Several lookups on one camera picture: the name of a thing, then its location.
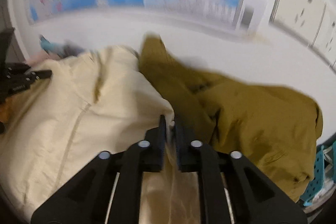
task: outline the olive fabric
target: olive fabric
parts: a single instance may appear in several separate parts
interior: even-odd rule
[[[223,153],[241,151],[293,201],[314,178],[323,119],[317,103],[294,90],[247,85],[177,62],[148,37],[139,70],[196,137]]]

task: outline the white outlet plate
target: white outlet plate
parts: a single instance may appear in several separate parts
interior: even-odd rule
[[[276,0],[271,21],[312,45],[325,5],[323,0]]]
[[[319,33],[313,44],[325,59],[333,66],[336,62],[336,12],[328,4]]]

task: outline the white surface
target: white surface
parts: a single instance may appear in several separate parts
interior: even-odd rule
[[[313,44],[322,21],[323,0],[279,0],[274,22]]]
[[[313,45],[333,66],[336,61],[336,12],[327,4],[323,21]]]
[[[336,131],[336,75],[311,49],[269,24],[275,0],[267,1],[254,43],[238,42],[230,35],[223,38],[222,33],[201,27],[181,28],[180,21],[170,18],[137,16],[120,10],[83,10],[33,28],[24,22],[24,10],[19,16],[12,7],[11,14],[18,16],[16,23],[21,24],[26,56],[39,50],[40,33],[55,42],[70,39],[87,48],[124,44],[139,50],[143,35],[156,32],[167,49],[188,64],[253,83],[293,87],[313,97],[321,106],[324,116],[323,136],[318,141],[321,143]],[[336,0],[325,1],[336,6]]]

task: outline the beige garment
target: beige garment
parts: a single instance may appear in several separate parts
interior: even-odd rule
[[[158,126],[160,114],[171,123],[170,104],[137,64],[134,52],[112,47],[36,68],[51,69],[52,79],[15,98],[0,136],[0,184],[27,221],[100,151],[126,150]],[[141,223],[169,222],[173,169],[166,164],[164,172],[145,175]]]

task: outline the teal basket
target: teal basket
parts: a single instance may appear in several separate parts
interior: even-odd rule
[[[309,206],[309,201],[314,198],[314,196],[323,188],[324,184],[324,158],[323,158],[323,145],[321,146],[321,149],[319,152],[316,154],[316,159],[315,159],[315,165],[314,165],[314,173],[315,177],[314,179],[309,182],[306,191],[302,196],[300,196],[300,199],[305,202],[305,206]],[[334,159],[336,159],[336,149],[333,149],[334,153]]]

